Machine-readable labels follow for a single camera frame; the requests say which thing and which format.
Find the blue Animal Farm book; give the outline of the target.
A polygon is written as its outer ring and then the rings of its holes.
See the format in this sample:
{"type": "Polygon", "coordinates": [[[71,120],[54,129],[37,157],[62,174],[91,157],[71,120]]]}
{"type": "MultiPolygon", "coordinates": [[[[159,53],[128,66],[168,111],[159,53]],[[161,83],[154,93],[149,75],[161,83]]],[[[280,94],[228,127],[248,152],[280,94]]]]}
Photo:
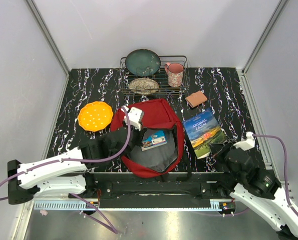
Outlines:
{"type": "Polygon", "coordinates": [[[210,144],[222,144],[228,140],[209,108],[182,123],[198,159],[210,154],[210,144]]]}

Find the blue treehouse comic book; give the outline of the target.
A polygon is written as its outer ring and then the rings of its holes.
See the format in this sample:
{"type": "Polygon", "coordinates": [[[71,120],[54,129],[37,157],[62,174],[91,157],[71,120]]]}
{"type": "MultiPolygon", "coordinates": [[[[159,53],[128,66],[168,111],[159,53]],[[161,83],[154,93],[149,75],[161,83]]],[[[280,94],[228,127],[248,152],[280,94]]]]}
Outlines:
{"type": "Polygon", "coordinates": [[[142,139],[141,150],[146,151],[162,145],[167,144],[167,139],[163,130],[153,130],[151,135],[148,135],[142,139]]]}

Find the red backpack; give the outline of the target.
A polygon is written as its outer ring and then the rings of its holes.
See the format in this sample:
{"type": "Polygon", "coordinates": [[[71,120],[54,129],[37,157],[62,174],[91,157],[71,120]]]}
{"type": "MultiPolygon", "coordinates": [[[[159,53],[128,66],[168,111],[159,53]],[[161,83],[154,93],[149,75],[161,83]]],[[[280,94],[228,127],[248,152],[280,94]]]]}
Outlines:
{"type": "Polygon", "coordinates": [[[184,161],[187,174],[177,177],[176,180],[178,182],[189,180],[192,171],[189,159],[183,156],[185,139],[183,125],[169,103],[160,98],[127,107],[136,107],[144,112],[142,139],[151,135],[153,130],[163,130],[167,139],[165,145],[145,151],[142,151],[140,146],[135,146],[130,153],[121,156],[128,170],[141,178],[162,177],[174,170],[180,161],[184,161]]]}

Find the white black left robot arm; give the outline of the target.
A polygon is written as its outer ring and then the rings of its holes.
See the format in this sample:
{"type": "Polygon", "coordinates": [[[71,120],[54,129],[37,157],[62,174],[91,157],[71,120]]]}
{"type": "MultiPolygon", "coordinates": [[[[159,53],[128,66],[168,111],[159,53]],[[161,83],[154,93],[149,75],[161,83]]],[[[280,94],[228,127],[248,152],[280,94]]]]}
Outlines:
{"type": "Polygon", "coordinates": [[[42,183],[65,174],[87,171],[130,152],[139,145],[142,127],[123,126],[66,153],[45,160],[21,163],[11,160],[8,170],[8,203],[19,205],[42,193],[42,183]]]}

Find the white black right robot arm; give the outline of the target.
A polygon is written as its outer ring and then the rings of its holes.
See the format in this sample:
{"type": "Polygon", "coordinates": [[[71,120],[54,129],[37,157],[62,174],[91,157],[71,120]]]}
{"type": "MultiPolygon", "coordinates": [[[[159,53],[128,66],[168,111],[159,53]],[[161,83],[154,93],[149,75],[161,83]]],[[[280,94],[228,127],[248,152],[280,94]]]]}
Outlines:
{"type": "Polygon", "coordinates": [[[242,202],[264,219],[281,240],[298,240],[298,207],[286,196],[281,182],[233,143],[212,143],[211,154],[224,166],[223,179],[217,181],[221,198],[242,202]]]}

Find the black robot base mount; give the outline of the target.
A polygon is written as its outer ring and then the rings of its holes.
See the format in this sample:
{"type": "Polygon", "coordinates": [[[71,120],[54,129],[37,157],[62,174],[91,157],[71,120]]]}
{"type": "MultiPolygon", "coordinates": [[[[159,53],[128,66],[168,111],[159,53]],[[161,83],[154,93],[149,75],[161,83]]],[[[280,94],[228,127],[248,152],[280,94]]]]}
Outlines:
{"type": "Polygon", "coordinates": [[[224,173],[184,172],[140,178],[130,172],[86,173],[85,191],[79,197],[108,209],[199,209],[210,200],[231,200],[222,184],[233,186],[224,173]]]}

